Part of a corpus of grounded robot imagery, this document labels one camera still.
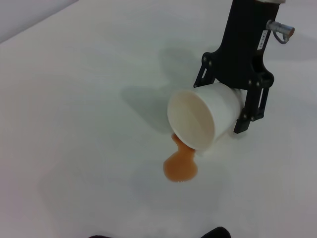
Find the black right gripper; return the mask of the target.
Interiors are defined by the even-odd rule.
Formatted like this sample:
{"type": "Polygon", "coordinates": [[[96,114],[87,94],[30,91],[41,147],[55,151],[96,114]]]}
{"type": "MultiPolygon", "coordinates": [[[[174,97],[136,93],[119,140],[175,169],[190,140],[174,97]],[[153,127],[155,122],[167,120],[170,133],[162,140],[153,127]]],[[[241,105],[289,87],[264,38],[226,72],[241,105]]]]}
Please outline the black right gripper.
{"type": "Polygon", "coordinates": [[[234,133],[246,131],[250,122],[262,119],[269,88],[274,76],[263,62],[270,36],[266,30],[269,20],[277,16],[279,5],[257,0],[234,0],[220,47],[214,53],[205,52],[194,88],[218,81],[231,88],[247,90],[242,111],[234,133]]]}

